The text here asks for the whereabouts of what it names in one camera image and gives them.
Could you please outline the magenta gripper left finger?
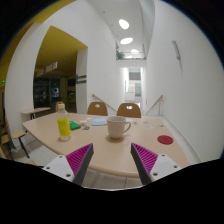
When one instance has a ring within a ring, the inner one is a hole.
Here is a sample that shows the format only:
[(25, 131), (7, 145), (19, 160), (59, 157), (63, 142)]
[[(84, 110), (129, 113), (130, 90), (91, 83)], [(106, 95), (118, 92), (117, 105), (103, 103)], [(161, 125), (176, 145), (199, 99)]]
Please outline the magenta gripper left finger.
[(88, 144), (67, 156), (58, 155), (44, 170), (81, 186), (93, 154), (93, 144)]

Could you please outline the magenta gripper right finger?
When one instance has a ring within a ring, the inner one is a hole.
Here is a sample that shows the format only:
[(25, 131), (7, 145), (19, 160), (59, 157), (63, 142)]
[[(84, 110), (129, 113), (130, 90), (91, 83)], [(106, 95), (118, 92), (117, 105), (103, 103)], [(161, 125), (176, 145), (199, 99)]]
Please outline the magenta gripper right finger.
[(131, 144), (131, 155), (143, 185), (181, 170), (181, 167), (168, 155), (156, 154), (135, 143)]

